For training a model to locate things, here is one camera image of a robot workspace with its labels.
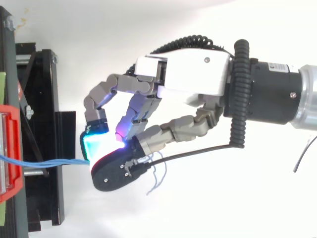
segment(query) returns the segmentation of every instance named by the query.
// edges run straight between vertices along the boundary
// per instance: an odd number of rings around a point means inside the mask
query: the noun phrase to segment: red plastic part
[[[7,113],[5,117],[7,155],[9,158],[21,161],[20,110],[13,106],[0,105],[0,113]],[[16,195],[23,187],[22,167],[8,164],[8,170],[9,183],[12,187],[6,193],[0,195],[0,203]]]

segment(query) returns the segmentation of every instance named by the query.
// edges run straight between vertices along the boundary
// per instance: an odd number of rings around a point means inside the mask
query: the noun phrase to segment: black bracket
[[[24,160],[75,158],[76,112],[58,110],[55,53],[37,52],[35,43],[27,43],[16,44],[16,54],[26,59],[17,61]],[[29,232],[40,231],[40,221],[56,226],[64,220],[61,166],[42,172],[25,177]]]

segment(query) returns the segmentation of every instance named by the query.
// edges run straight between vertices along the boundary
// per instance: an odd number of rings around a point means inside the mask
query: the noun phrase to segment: red clamp
[[[0,122],[2,121],[2,138],[0,138],[4,156],[22,160],[20,110],[9,105],[0,105]],[[21,166],[0,161],[0,203],[16,195],[23,187]]]

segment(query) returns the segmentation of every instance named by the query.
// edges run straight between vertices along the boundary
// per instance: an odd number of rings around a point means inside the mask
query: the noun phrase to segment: blue light
[[[91,166],[103,156],[124,146],[124,143],[117,141],[115,135],[110,132],[84,136],[84,147]]]

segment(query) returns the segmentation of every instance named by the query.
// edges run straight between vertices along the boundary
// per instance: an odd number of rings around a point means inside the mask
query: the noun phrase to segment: black metal frame
[[[15,44],[14,32],[5,29],[10,14],[0,6],[0,72],[6,72],[4,102],[20,107],[24,161],[75,157],[76,113],[59,112],[55,54],[35,51],[35,43]],[[31,55],[28,64],[16,65],[16,55]],[[18,97],[18,80],[23,94]],[[27,119],[25,107],[34,115]],[[60,225],[64,220],[61,166],[43,169],[42,176],[25,178],[25,187],[6,202],[2,238],[27,238],[40,231],[40,221]]]
[[[30,44],[25,47],[35,48]],[[31,55],[27,65],[17,66],[24,89],[20,99],[24,160],[75,158],[76,113],[58,111],[54,52],[28,52],[19,44],[16,53]],[[25,113],[27,105],[34,110],[30,120]],[[61,166],[44,169],[43,173],[44,176],[25,178],[29,232],[40,231],[40,221],[51,220],[56,226],[64,220]]]
[[[19,108],[14,32],[3,24],[10,15],[0,6],[0,72],[6,72],[4,103]],[[28,237],[25,188],[6,201],[5,224],[0,227],[0,237]]]

